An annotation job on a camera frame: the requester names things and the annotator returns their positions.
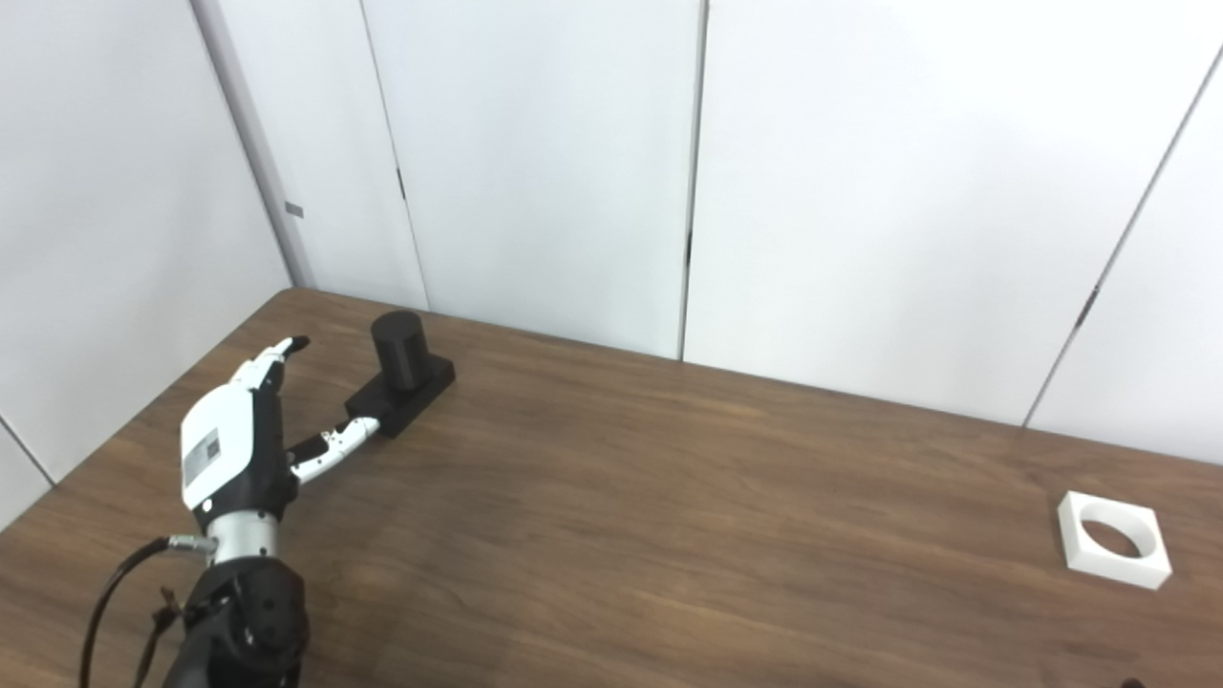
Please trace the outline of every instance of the black base block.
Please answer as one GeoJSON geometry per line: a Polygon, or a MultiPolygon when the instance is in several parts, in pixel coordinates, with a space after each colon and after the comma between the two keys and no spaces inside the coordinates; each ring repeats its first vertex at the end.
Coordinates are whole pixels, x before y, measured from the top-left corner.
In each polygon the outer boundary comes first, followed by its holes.
{"type": "Polygon", "coordinates": [[[455,381],[453,363],[442,357],[427,356],[429,379],[424,385],[410,392],[401,392],[388,386],[383,374],[378,374],[344,403],[349,418],[375,418],[380,424],[379,435],[399,437],[399,434],[404,433],[404,429],[455,381]]]}

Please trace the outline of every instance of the black cylinder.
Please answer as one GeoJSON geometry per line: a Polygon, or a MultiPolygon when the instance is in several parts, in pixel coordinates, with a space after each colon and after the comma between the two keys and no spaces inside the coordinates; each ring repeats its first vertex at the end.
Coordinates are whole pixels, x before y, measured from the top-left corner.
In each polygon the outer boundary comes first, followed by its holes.
{"type": "Polygon", "coordinates": [[[429,381],[429,346],[424,342],[421,315],[394,310],[375,319],[369,332],[388,387],[411,392],[429,381]]]}

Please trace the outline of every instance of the wood grain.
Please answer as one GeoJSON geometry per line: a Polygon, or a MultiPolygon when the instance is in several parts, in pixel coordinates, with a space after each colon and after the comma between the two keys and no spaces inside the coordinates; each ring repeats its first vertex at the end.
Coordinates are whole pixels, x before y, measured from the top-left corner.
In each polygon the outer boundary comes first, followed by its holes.
{"type": "MultiPolygon", "coordinates": [[[[0,676],[71,686],[115,563],[191,532],[177,426],[287,334],[290,442],[375,371],[386,306],[280,293],[0,534],[0,676]]],[[[1223,470],[426,314],[459,381],[395,441],[306,486],[306,684],[1150,688],[1223,684],[1223,470]],[[1068,489],[1155,508],[1158,593],[1065,569],[1068,489]]],[[[71,423],[65,424],[71,431],[71,423]]],[[[103,626],[131,681],[158,585],[103,626]]],[[[164,675],[181,633],[164,642],[164,675]]]]}

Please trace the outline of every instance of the white object with hole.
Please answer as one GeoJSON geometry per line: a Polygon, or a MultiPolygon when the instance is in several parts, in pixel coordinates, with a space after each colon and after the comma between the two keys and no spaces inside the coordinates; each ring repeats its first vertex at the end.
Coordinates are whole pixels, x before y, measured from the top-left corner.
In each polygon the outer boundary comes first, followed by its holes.
{"type": "Polygon", "coordinates": [[[1157,590],[1172,576],[1159,523],[1155,512],[1146,507],[1070,491],[1058,506],[1058,519],[1066,566],[1074,571],[1151,590],[1157,590]],[[1117,529],[1134,543],[1139,556],[1126,557],[1106,550],[1084,529],[1085,521],[1117,529]]]}

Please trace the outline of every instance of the black cable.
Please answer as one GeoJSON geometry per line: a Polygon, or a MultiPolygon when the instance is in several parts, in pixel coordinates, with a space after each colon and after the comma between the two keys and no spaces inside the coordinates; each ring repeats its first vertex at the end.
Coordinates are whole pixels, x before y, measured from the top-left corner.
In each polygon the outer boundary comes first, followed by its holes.
{"type": "Polygon", "coordinates": [[[174,626],[177,618],[179,611],[171,607],[169,601],[166,606],[153,613],[153,631],[149,633],[149,639],[144,642],[144,651],[141,653],[141,664],[136,667],[133,688],[141,688],[144,684],[144,678],[149,675],[149,667],[153,666],[153,654],[157,651],[157,642],[161,638],[163,633],[174,626]]]}
{"type": "Polygon", "coordinates": [[[119,583],[132,572],[133,568],[141,565],[144,560],[164,552],[170,549],[169,538],[158,538],[148,545],[144,545],[139,550],[132,552],[130,557],[124,560],[115,573],[111,574],[110,580],[102,589],[102,595],[98,596],[98,602],[93,607],[93,615],[89,616],[89,626],[86,627],[84,632],[84,646],[81,649],[81,679],[79,688],[89,688],[89,665],[93,662],[93,644],[98,638],[98,624],[102,623],[102,615],[106,611],[106,602],[110,601],[110,596],[115,594],[115,589],[119,588],[119,583]]]}

